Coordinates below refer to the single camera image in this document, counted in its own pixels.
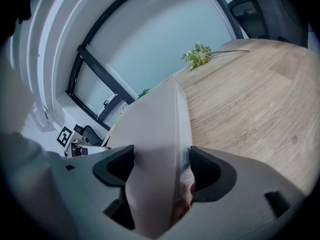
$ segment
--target wooden table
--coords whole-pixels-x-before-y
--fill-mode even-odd
[[[265,162],[305,193],[320,167],[320,57],[293,44],[242,39],[175,76],[193,145]]]

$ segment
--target black window frame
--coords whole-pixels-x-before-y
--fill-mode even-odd
[[[77,55],[75,57],[68,87],[66,93],[69,97],[93,120],[95,120],[99,125],[104,127],[106,130],[110,130],[110,127],[104,123],[106,116],[114,109],[121,101],[125,101],[128,105],[133,103],[135,99],[107,72],[107,70],[94,58],[94,56],[86,49],[86,46],[90,44],[91,40],[94,38],[95,34],[99,31],[100,27],[105,23],[105,21],[128,0],[116,0],[114,1],[98,18],[94,23],[86,37],[84,38],[81,45],[77,48]],[[235,33],[237,39],[243,39],[244,36],[241,32],[240,26],[230,13],[227,7],[227,2],[225,0],[217,0],[221,6],[223,12],[228,18],[231,27]],[[100,115],[93,113],[88,106],[86,106],[76,95],[75,86],[79,71],[81,66],[85,62],[89,68],[95,73],[95,75],[115,94],[115,97],[108,103],[104,104],[104,109]]]

